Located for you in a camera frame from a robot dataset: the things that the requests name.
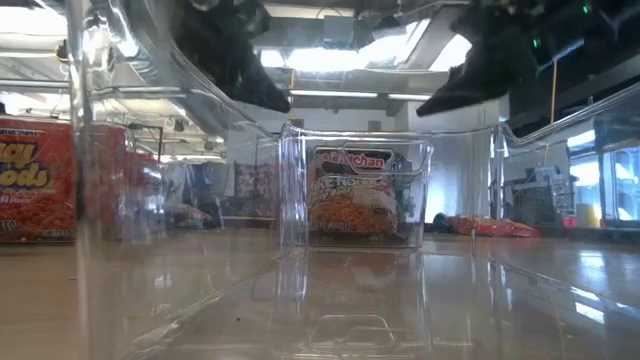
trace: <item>maruchan logo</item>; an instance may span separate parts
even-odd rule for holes
[[[319,163],[334,163],[353,165],[357,168],[382,169],[384,168],[384,159],[371,158],[364,154],[345,154],[338,152],[316,154],[316,161]]]

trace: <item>orange snack package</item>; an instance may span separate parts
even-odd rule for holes
[[[538,229],[508,219],[458,215],[447,217],[447,222],[455,232],[463,235],[471,235],[475,230],[479,236],[540,237]]]
[[[0,242],[68,242],[75,228],[71,124],[0,117]]]

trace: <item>clear acrylic container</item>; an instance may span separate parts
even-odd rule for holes
[[[429,135],[327,132],[285,125],[283,239],[299,245],[419,247]]]
[[[176,45],[181,3],[68,1],[81,359],[637,356],[635,294],[560,241],[637,237],[612,205],[637,194],[637,132],[610,116],[637,86],[524,139],[486,112],[276,135]],[[315,212],[336,179],[386,193],[351,201],[376,221]]]

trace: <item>pipe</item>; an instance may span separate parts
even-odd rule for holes
[[[556,84],[558,81],[558,58],[553,60],[553,84],[551,85],[551,125],[556,121]]]
[[[67,81],[55,81],[55,80],[22,80],[22,79],[0,79],[0,89],[4,88],[16,88],[16,89],[33,89],[39,90],[69,90],[69,83]]]
[[[0,48],[0,58],[48,58],[54,57],[56,54],[53,51],[43,50],[20,50],[20,49],[6,49]]]

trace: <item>noodle package label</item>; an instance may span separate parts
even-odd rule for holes
[[[308,176],[310,231],[365,237],[395,234],[397,202],[388,149],[317,147]]]
[[[0,118],[0,242],[72,240],[74,204],[71,124]]]

